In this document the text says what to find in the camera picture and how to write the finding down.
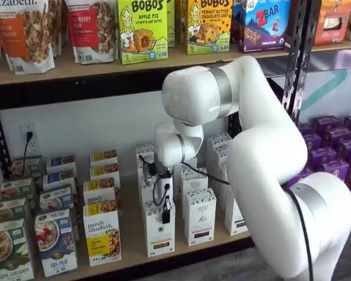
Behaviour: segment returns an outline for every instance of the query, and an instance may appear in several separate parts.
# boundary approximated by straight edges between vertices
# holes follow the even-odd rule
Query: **granola bag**
[[[0,0],[0,42],[15,74],[54,68],[48,0]]]
[[[114,60],[116,0],[66,0],[75,62],[107,63]]]

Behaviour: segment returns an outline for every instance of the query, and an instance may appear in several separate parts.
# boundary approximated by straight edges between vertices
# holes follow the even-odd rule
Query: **bobo's peanut butter box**
[[[166,0],[118,0],[122,64],[168,58]]]
[[[187,54],[228,52],[232,0],[188,0]]]

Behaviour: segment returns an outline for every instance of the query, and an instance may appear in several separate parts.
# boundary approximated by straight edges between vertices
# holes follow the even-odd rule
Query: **red label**
[[[69,27],[74,47],[98,47],[96,10],[89,5],[69,6]]]

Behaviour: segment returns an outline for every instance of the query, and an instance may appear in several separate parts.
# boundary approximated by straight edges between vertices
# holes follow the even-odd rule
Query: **apple pie image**
[[[151,30],[142,28],[134,32],[134,45],[139,52],[151,50],[152,41],[153,32]]]

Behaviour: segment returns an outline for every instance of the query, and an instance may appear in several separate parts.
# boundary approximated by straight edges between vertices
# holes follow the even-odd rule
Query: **cartoon girl illustration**
[[[129,7],[121,11],[121,46],[127,51],[135,51],[133,14]]]
[[[193,3],[188,15],[188,36],[194,36],[196,31],[200,30],[200,7],[198,3]]]

